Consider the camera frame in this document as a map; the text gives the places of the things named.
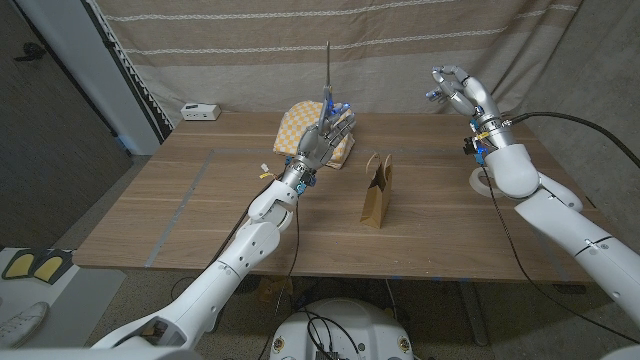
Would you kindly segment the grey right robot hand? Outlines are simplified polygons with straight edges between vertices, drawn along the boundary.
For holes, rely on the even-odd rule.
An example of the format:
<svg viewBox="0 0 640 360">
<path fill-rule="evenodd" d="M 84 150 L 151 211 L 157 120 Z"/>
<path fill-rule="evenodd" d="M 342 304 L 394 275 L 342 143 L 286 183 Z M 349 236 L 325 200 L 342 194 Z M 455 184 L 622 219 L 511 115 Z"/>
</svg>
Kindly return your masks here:
<svg viewBox="0 0 640 360">
<path fill-rule="evenodd" d="M 496 102 L 481 81 L 455 65 L 433 67 L 431 74 L 437 86 L 426 94 L 430 101 L 448 102 L 461 115 L 470 116 L 478 140 L 491 151 L 515 143 L 511 130 L 502 125 Z"/>
</svg>

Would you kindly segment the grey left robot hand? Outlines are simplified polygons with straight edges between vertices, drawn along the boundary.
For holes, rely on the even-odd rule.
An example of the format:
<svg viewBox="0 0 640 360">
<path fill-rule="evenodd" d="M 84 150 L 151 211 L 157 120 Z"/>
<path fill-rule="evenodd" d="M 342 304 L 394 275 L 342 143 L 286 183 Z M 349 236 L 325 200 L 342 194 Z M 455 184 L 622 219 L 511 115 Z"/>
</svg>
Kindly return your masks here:
<svg viewBox="0 0 640 360">
<path fill-rule="evenodd" d="M 315 185 L 321 167 L 340 169 L 355 143 L 351 134 L 355 124 L 349 104 L 325 110 L 320 102 L 303 101 L 291 107 L 281 120 L 273 148 L 289 157 L 281 181 L 302 194 Z"/>
</svg>

